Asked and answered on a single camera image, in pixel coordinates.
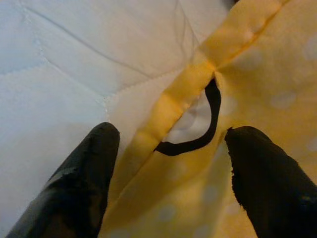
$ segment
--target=white quilted fabric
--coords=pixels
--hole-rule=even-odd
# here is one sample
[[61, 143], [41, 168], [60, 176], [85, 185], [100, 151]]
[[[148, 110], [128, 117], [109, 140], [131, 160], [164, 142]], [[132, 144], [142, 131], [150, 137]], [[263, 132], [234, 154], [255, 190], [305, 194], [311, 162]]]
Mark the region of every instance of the white quilted fabric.
[[230, 0], [0, 1], [0, 237], [96, 124], [119, 153]]

